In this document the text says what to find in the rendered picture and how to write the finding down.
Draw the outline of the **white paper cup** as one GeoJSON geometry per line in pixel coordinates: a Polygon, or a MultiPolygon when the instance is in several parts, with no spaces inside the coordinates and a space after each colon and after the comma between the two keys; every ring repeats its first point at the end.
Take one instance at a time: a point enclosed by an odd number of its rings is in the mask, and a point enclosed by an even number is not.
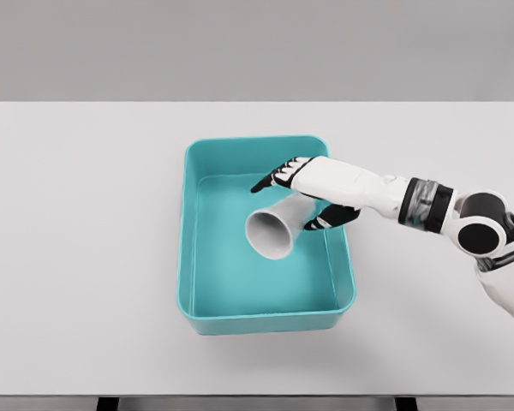
{"type": "Polygon", "coordinates": [[[245,223],[249,244],[266,259],[286,258],[304,224],[315,214],[317,200],[294,193],[274,205],[253,211],[245,223]]]}

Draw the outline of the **teal plastic basket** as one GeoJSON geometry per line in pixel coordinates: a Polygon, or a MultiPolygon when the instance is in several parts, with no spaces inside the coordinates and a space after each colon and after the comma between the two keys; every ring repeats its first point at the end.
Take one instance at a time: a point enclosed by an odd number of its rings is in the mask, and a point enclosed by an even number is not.
{"type": "Polygon", "coordinates": [[[332,328],[356,298],[343,228],[309,231],[280,260],[250,246],[251,212],[287,195],[252,194],[282,162],[328,153],[312,135],[235,137],[193,142],[185,152],[176,286],[177,305],[201,335],[332,328]]]}

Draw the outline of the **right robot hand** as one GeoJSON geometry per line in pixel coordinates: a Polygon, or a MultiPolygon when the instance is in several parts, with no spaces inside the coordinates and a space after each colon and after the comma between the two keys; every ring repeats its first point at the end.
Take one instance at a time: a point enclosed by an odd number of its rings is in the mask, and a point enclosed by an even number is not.
{"type": "Polygon", "coordinates": [[[329,157],[293,157],[260,179],[250,188],[252,194],[273,186],[297,191],[303,196],[330,203],[319,214],[308,220],[303,229],[316,231],[351,223],[360,217],[348,188],[349,165],[329,157]]]}

